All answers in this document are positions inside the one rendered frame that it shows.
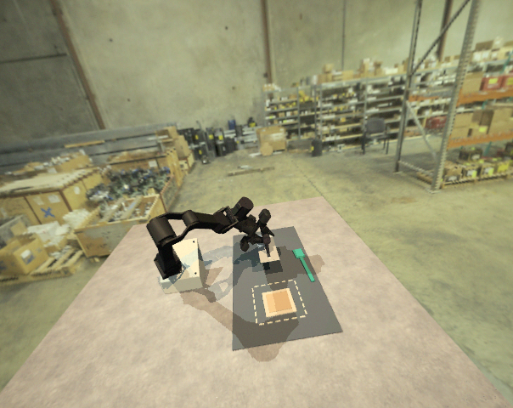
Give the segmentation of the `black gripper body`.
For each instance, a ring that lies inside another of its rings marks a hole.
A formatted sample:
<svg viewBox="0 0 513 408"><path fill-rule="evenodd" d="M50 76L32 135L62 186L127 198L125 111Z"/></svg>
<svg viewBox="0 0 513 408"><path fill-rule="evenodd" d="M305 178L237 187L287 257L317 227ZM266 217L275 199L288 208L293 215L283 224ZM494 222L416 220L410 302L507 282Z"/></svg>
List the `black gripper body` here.
<svg viewBox="0 0 513 408"><path fill-rule="evenodd" d="M239 228L239 232L244 232L248 236L244 235L243 238L240 241L240 249L244 252L248 250L250 247L248 242L252 244L252 242L255 240L254 234L257 232L257 230L260 228L263 228L263 226L268 222L268 220L271 218L270 211L268 209L262 209L260 214L258 215L259 220L257 223L255 221L252 221L248 219L246 216L243 218L243 221Z"/></svg>

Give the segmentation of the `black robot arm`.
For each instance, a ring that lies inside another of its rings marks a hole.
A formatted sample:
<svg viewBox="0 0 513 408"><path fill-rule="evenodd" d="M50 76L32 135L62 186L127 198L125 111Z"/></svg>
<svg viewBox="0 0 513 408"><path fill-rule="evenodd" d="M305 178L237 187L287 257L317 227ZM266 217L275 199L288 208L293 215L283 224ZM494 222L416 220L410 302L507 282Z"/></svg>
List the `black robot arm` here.
<svg viewBox="0 0 513 408"><path fill-rule="evenodd" d="M185 212L166 212L152 218L146 228L159 251L154 262L163 280L182 273L181 261L172 245L182 241L189 231L208 229L218 234L224 234L232 228L238 229L243 218L253 207L253 202L249 198L241 197L233 208L229 208L229 206L222 207L212 215L187 210ZM227 214L224 215L223 212ZM251 214L247 218L257 221L256 217ZM177 236L168 219L183 220L187 228L181 235Z"/></svg>

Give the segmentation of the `green flat trowel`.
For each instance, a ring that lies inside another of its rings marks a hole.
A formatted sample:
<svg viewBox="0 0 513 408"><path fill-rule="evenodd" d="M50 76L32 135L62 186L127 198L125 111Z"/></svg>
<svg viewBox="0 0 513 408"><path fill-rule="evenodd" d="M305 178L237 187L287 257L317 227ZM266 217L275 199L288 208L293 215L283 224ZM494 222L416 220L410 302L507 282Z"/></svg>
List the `green flat trowel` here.
<svg viewBox="0 0 513 408"><path fill-rule="evenodd" d="M314 282L314 281L315 281L315 279L313 278L313 276L312 276L312 274L311 274L311 272L310 272L310 270L309 270L308 266L306 265L306 263L305 263L305 261L304 261L304 259L303 259L303 258L305 258L305 255L304 255L303 251L301 250L301 248L300 248L300 249L293 250L293 253L294 253L294 254L295 254L295 256L296 256L296 259L298 259L298 258L299 258L299 259L301 260L302 265L303 265L304 269L306 270L307 275L308 275L308 277L309 277L310 281L311 281L311 282Z"/></svg>

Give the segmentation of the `tan square tile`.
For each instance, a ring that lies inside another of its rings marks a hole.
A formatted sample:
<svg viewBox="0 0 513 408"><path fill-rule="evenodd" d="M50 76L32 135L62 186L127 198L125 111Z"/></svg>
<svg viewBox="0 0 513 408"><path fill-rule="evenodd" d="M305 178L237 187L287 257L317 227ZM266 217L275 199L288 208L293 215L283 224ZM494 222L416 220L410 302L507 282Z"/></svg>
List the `tan square tile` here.
<svg viewBox="0 0 513 408"><path fill-rule="evenodd" d="M266 317L296 312L289 288L262 293Z"/></svg>

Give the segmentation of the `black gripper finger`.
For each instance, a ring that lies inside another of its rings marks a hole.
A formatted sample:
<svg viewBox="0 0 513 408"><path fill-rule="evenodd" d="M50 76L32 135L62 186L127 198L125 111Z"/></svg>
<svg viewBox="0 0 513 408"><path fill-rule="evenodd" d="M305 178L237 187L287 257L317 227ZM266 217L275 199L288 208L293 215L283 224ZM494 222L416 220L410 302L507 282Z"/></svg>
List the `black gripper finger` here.
<svg viewBox="0 0 513 408"><path fill-rule="evenodd" d="M271 236L274 236L273 232L267 227L267 224L265 224L262 228L262 231L271 235Z"/></svg>
<svg viewBox="0 0 513 408"><path fill-rule="evenodd" d="M255 240L252 242L252 245L257 244L257 243L263 243L261 236L257 235L256 233L254 234L254 236L255 236Z"/></svg>

